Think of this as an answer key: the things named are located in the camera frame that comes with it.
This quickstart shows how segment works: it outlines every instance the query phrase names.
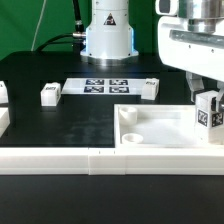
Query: white plastic tray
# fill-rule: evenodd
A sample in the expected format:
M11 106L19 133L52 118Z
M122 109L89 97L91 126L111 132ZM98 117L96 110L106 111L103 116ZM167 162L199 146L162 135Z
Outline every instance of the white plastic tray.
M135 125L120 123L119 109L135 107ZM202 144L194 136L194 106L115 105L115 144L125 174L224 174L224 146ZM141 144L122 144L126 133Z

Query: black tabletop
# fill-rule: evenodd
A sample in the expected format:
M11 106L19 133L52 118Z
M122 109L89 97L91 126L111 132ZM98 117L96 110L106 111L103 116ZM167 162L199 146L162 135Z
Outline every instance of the black tabletop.
M47 82L70 78L158 78L155 101L140 96L64 95L42 108ZM0 146L114 147L114 104L191 104L185 73L157 55L121 67L89 65L72 53L18 52L0 62L11 124ZM213 80L205 79L208 88ZM224 223L222 176L0 176L0 223Z
M140 95L62 95L55 108L41 107L40 91L48 82L67 78L158 78L156 101ZM185 73L143 55L135 64L94 66L72 53L14 53L0 63L0 80L9 95L11 124L0 145L11 147L114 147L114 104L190 104Z

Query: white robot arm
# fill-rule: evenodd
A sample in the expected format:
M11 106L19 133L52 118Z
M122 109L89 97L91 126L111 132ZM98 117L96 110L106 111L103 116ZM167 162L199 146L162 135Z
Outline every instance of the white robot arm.
M162 62L187 71L193 93L201 76L218 81L216 111L224 112L224 17L222 0L156 0L160 15L158 46Z
M81 52L83 61L120 65L137 58L128 5L128 0L92 0L92 22L86 30L86 48Z

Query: green backdrop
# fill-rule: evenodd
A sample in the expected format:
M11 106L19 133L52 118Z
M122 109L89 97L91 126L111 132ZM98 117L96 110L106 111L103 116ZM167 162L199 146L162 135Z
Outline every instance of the green backdrop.
M85 27L91 22L91 0L79 0ZM43 0L0 0L0 59L16 51L30 51ZM155 0L130 0L129 21L140 53L157 52ZM48 39L74 31L72 0L47 0L35 48ZM70 46L47 50L71 51Z

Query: white cube with marker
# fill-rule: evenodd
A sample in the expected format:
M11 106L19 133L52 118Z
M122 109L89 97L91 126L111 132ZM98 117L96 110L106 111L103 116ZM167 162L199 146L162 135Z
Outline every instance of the white cube with marker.
M195 134L205 143L223 144L224 118L223 113L212 111L212 99L218 92L209 91L196 95Z
M41 91L42 106L57 106L61 98L61 85L59 83L47 83Z
M8 103L8 92L3 81L0 81L0 103Z
M159 92L159 79L146 79L142 88L141 99L143 100L155 100Z

